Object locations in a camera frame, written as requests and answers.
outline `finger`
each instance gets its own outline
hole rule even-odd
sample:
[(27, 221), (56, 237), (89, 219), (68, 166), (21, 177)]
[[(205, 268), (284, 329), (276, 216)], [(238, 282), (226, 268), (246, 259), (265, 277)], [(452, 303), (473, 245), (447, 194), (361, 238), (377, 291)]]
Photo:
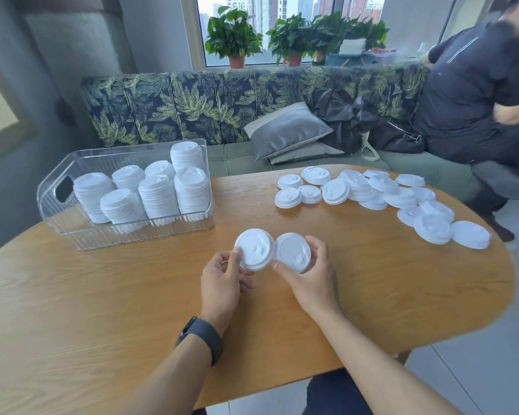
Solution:
[(240, 284), (240, 292), (242, 294), (246, 294), (246, 295), (250, 295), (254, 292), (254, 290), (252, 288), (250, 288), (249, 286), (245, 286), (244, 284)]
[(237, 276), (240, 272), (240, 260), (242, 259), (242, 249), (238, 246), (232, 250), (228, 257), (227, 272), (231, 276)]
[(283, 277), (290, 286), (295, 286), (298, 282), (300, 275), (295, 271), (292, 271), (288, 266), (283, 264), (281, 261), (273, 261), (271, 266), (281, 277)]
[(250, 275), (240, 274), (238, 276), (238, 282), (240, 282), (241, 285), (251, 288), (252, 290), (256, 289), (256, 281)]
[(324, 242), (313, 236), (306, 236), (305, 241), (312, 246), (311, 249), (315, 249), (318, 259), (325, 262), (329, 260), (329, 249)]

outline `leaf-patterned sofa cushion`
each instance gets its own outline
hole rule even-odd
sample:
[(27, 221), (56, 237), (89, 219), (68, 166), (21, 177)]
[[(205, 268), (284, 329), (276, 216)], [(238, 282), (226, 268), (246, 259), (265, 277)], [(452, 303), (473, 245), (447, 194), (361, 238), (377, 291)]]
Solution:
[(205, 138), (210, 145), (248, 141), (249, 122), (315, 90), (367, 96), (381, 116), (408, 122), (427, 76), (418, 62), (369, 67), (242, 69), (87, 78), (83, 98), (104, 146)]

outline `hand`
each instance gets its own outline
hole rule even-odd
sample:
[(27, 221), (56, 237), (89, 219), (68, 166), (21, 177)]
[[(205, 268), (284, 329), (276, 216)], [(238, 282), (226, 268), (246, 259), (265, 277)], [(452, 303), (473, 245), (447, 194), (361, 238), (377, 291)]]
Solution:
[(341, 313), (338, 305), (336, 274), (329, 261), (329, 251), (318, 238), (306, 236), (315, 265), (300, 275), (285, 264), (273, 261), (273, 269), (290, 284), (300, 306), (314, 319), (326, 313)]
[(240, 267), (242, 249), (216, 253), (202, 271), (202, 314), (200, 319), (212, 325), (220, 335), (227, 330), (240, 293), (256, 288), (254, 272)]

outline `sofa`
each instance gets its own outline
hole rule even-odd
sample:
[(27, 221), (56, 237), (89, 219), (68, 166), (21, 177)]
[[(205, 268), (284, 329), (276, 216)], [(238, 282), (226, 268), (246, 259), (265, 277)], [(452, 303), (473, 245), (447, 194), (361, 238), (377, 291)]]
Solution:
[(241, 175), (323, 164), (350, 164), (411, 173), (458, 200), (472, 199), (481, 184), (471, 167), (429, 153), (379, 151), (272, 165), (256, 161), (244, 131), (249, 122), (296, 102), (311, 105), (315, 90), (369, 95), (380, 116), (409, 122), (427, 77), (418, 62), (367, 67), (278, 67), (120, 77), (92, 77), (81, 83), (90, 118), (104, 146), (204, 138), (211, 177)]

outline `black smartwatch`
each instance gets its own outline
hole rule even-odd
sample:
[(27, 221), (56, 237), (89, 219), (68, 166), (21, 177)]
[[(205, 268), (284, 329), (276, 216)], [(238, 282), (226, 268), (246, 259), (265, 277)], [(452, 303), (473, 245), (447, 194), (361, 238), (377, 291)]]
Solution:
[(221, 335), (211, 326), (208, 322), (202, 319), (198, 319), (194, 316), (187, 323), (187, 326), (179, 334), (175, 347), (179, 345), (188, 334), (193, 334), (201, 338), (202, 341), (206, 342), (207, 346), (211, 349), (211, 365), (214, 365), (221, 358), (223, 354), (223, 340)]

